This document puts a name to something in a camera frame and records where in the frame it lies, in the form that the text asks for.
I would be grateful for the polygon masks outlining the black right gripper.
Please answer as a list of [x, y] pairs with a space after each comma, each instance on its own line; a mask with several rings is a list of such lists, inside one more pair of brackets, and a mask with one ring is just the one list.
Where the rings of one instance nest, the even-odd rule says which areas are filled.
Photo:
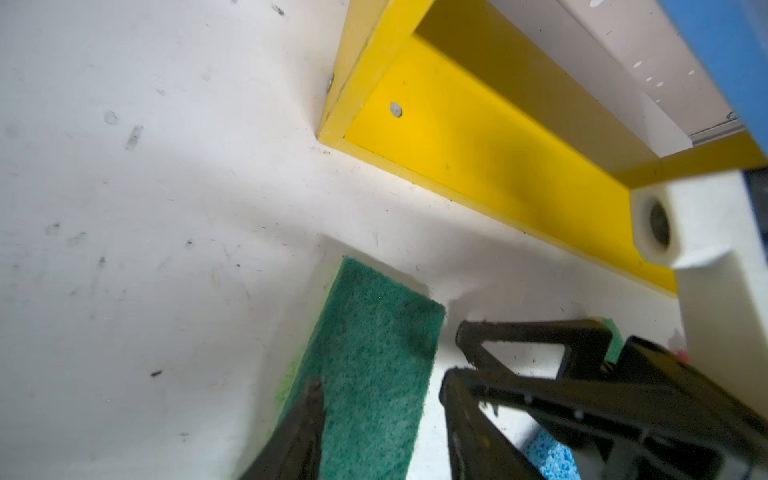
[[592, 319], [463, 321], [456, 332], [456, 345], [479, 370], [509, 370], [485, 342], [564, 347], [557, 377], [567, 380], [473, 370], [471, 393], [576, 430], [568, 444], [584, 479], [766, 478], [765, 419], [639, 337], [597, 379], [612, 339]]

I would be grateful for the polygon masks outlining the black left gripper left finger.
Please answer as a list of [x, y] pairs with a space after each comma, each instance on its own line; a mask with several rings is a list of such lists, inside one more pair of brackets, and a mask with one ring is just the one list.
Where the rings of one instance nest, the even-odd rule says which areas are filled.
[[315, 379], [306, 385], [240, 479], [318, 479], [325, 420], [323, 386]]

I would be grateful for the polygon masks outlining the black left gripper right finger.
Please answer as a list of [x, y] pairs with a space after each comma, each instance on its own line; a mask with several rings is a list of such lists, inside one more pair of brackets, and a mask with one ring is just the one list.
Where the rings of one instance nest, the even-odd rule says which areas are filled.
[[541, 479], [543, 475], [481, 412], [472, 395], [473, 370], [452, 368], [443, 378], [451, 476], [454, 479]]

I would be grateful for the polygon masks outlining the dark green sponge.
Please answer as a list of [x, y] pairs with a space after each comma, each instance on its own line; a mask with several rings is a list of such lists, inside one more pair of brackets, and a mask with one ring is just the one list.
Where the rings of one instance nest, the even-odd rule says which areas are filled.
[[445, 307], [351, 257], [339, 264], [293, 383], [324, 390], [322, 479], [403, 479], [413, 456]]

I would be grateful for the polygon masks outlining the light green sponge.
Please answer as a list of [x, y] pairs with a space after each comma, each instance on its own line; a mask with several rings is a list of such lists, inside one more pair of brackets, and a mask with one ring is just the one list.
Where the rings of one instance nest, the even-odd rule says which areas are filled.
[[613, 319], [603, 318], [602, 324], [611, 332], [611, 341], [605, 355], [605, 361], [615, 364], [621, 355], [624, 347], [624, 338], [619, 327]]

